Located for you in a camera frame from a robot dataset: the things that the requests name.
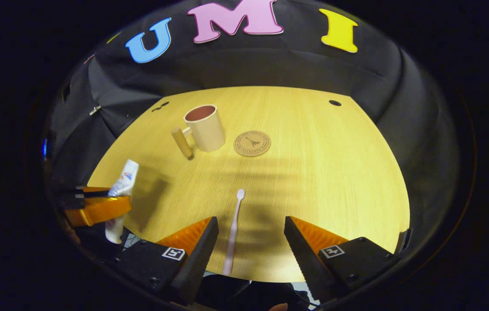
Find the wooden mug handle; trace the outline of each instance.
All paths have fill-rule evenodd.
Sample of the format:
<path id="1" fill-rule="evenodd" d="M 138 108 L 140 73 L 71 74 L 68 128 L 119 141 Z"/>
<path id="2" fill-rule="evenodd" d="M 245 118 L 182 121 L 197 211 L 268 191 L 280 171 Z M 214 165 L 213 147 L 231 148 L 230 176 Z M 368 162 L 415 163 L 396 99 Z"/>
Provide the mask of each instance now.
<path id="1" fill-rule="evenodd" d="M 185 139 L 181 128 L 174 128 L 171 131 L 171 135 L 174 137 L 175 143 L 177 143 L 179 150 L 181 150 L 181 153 L 183 153 L 186 158 L 190 158 L 191 156 L 193 156 L 193 151 L 191 150 L 191 147 L 189 147 L 189 143 L 187 143 L 187 140 Z"/>

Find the blue letter u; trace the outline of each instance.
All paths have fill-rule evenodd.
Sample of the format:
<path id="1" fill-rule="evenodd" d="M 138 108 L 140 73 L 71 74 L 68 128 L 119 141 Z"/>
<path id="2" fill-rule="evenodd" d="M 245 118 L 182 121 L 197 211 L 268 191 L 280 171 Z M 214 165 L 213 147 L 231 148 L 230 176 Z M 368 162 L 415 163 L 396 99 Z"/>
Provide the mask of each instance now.
<path id="1" fill-rule="evenodd" d="M 150 27 L 149 30 L 154 31 L 156 33 L 156 39 L 158 39 L 158 44 L 154 49 L 147 50 L 144 48 L 142 40 L 144 33 L 132 37 L 126 43 L 126 47 L 130 50 L 131 57 L 134 61 L 137 63 L 147 63 L 159 57 L 168 49 L 171 42 L 170 30 L 168 29 L 168 22 L 170 20 L 171 17 L 168 17 Z"/>

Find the eiffel tower logo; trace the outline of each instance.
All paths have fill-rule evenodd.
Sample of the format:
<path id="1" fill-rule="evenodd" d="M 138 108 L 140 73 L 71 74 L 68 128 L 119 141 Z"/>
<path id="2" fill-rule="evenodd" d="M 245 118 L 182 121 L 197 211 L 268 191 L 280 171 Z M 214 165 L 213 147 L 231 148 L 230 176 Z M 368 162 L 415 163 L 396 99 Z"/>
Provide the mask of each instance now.
<path id="1" fill-rule="evenodd" d="M 250 140 L 250 142 L 252 143 L 252 148 L 254 148 L 254 146 L 256 146 L 256 144 L 259 144 L 260 142 L 255 142 L 254 140 L 251 140 L 250 138 L 248 137 L 245 137 L 246 139 Z"/>

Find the white toothbrush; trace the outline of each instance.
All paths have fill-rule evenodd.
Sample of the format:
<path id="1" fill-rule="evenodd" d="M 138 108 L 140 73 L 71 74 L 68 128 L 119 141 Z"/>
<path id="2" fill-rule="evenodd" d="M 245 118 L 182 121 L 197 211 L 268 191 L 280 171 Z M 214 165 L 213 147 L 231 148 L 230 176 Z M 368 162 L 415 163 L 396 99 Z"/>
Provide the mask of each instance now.
<path id="1" fill-rule="evenodd" d="M 233 254 L 235 252 L 235 238 L 237 238 L 237 216 L 239 215 L 239 207 L 241 207 L 241 200 L 245 197 L 245 190 L 239 189 L 237 191 L 237 209 L 235 209 L 235 216 L 233 217 L 233 223 L 231 224 L 231 231 L 229 232 L 229 244 L 227 245 L 227 254 L 225 255 L 225 262 L 223 263 L 222 274 L 228 276 L 233 269 Z"/>

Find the mug handle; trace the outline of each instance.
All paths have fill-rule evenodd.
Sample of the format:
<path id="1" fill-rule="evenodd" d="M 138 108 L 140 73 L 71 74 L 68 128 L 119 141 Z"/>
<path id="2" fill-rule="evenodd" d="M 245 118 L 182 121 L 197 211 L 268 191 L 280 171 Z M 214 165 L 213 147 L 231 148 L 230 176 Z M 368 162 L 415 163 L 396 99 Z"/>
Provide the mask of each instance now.
<path id="1" fill-rule="evenodd" d="M 190 127 L 186 128 L 185 130 L 181 130 L 181 128 L 176 127 L 171 131 L 171 135 L 174 137 L 175 143 L 179 147 L 179 150 L 181 150 L 181 153 L 183 153 L 186 158 L 190 158 L 191 156 L 193 156 L 193 151 L 191 150 L 189 143 L 187 143 L 187 140 L 185 139 L 190 134 Z"/>

